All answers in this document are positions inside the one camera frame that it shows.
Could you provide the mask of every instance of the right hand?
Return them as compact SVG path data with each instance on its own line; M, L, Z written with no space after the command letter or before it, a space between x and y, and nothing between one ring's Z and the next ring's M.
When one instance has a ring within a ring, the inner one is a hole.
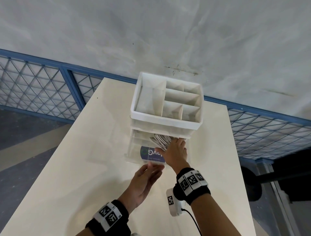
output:
M183 138L174 138L166 151L161 148L155 148L155 151L159 152L164 157L165 162L178 174L183 168L190 167L187 162L185 145L186 142Z

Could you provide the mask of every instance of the table top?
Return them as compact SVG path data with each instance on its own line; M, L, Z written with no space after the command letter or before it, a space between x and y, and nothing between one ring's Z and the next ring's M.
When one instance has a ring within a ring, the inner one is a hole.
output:
M1 236L75 235L106 202L127 188L138 164L127 163L135 85L104 78L3 229ZM226 106L204 101L204 121L191 138L191 166L242 235L255 234ZM199 235L188 214L172 217L166 190L176 182L166 166L129 217L132 233Z

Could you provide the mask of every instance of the stain on wall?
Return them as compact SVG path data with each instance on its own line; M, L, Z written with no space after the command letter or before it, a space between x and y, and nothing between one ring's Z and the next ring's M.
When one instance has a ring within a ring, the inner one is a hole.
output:
M2 0L0 48L311 119L310 12L308 0Z

